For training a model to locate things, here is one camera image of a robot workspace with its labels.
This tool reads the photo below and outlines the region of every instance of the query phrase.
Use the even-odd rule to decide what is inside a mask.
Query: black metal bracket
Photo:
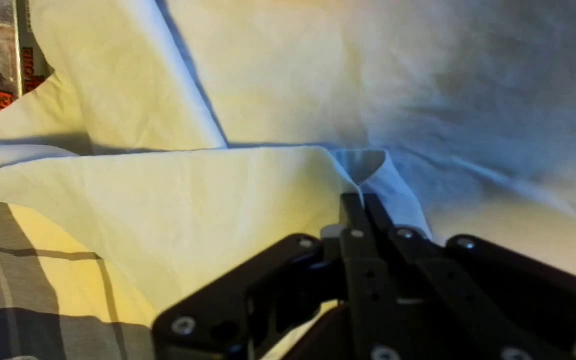
[[[338,299],[285,360],[571,358],[576,275],[474,235],[440,248],[376,196],[342,204],[338,235],[287,235],[166,309],[155,355],[262,358]]]

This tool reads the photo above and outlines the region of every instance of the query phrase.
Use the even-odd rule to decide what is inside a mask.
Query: black mechanism
[[[483,241],[446,248],[343,193],[342,229],[294,233],[152,327],[157,360],[254,360],[335,299],[285,360],[570,360],[576,275]]]

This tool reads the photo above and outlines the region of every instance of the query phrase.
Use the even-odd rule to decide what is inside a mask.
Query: cloth
[[[149,358],[138,326],[147,317],[147,302],[97,253],[0,204],[0,358]]]
[[[102,324],[147,327],[342,191],[576,274],[576,4],[32,0],[32,23],[54,75],[0,114],[0,201],[145,304]]]

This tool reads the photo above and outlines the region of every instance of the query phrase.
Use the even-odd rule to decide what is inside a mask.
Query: white sheet
[[[211,275],[331,221],[359,184],[435,241],[471,231],[576,271],[576,1],[33,0],[32,13],[56,75],[0,114],[0,200],[40,208],[152,302],[186,294],[183,266]],[[371,154],[343,165],[303,144]],[[157,149],[201,151],[130,154]],[[228,235],[208,225],[226,210]],[[174,221],[192,211],[205,216]],[[175,258],[179,244],[228,258]]]

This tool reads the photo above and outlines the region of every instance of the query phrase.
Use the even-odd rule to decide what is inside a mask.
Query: screw
[[[314,244],[311,244],[311,240],[302,237],[302,240],[300,240],[300,246],[302,246],[302,248],[311,248]]]
[[[396,231],[396,235],[406,237],[406,240],[411,240],[411,237],[414,237],[414,231],[401,228],[401,229]]]
[[[363,237],[363,231],[362,229],[352,229],[349,235],[352,237]]]
[[[476,248],[476,244],[470,237],[459,237],[455,244],[467,250]]]
[[[502,349],[502,360],[532,360],[522,347],[508,345]]]
[[[371,360],[399,360],[399,353],[386,345],[373,345]]]
[[[194,317],[181,316],[172,322],[172,332],[179,336],[190,336],[194,332],[194,326],[195,326]]]

